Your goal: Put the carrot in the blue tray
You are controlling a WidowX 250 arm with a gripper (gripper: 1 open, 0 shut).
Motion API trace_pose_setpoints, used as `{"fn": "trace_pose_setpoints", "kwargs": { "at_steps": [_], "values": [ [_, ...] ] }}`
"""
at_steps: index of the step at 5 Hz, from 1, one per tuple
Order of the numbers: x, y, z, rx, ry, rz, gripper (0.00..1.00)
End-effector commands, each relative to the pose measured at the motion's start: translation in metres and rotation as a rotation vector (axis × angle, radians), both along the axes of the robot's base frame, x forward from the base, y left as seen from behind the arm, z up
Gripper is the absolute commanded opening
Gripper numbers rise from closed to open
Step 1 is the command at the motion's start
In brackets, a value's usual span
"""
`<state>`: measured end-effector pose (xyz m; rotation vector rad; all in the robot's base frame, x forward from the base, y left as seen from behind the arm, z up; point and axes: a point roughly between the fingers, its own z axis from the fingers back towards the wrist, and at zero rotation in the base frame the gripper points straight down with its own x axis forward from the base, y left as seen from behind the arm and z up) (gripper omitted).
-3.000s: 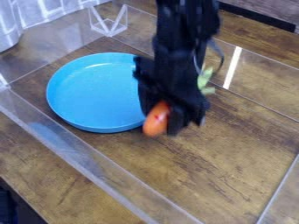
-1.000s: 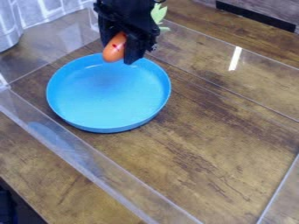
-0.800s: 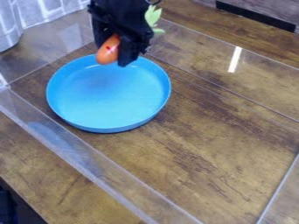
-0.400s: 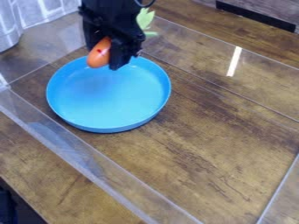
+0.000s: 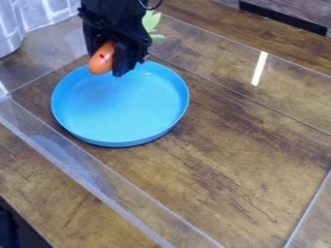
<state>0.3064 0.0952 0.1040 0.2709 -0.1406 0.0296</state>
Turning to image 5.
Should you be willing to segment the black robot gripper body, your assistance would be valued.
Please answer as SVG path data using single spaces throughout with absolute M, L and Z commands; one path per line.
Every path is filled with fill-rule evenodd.
M 142 29 L 136 22 L 146 15 L 146 7 L 140 0 L 80 0 L 78 9 L 83 22 L 102 20 L 107 36 L 110 32 L 120 32 L 138 43 L 143 40 L 134 34 L 134 28 Z

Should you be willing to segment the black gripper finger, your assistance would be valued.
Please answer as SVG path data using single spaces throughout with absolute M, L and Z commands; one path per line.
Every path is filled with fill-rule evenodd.
M 107 42 L 107 32 L 104 29 L 104 22 L 102 20 L 94 22 L 83 22 L 83 33 L 86 39 L 86 46 L 88 54 L 94 55 L 98 49 Z
M 135 69 L 138 63 L 146 62 L 150 44 L 115 42 L 114 47 L 112 75 L 120 78 Z

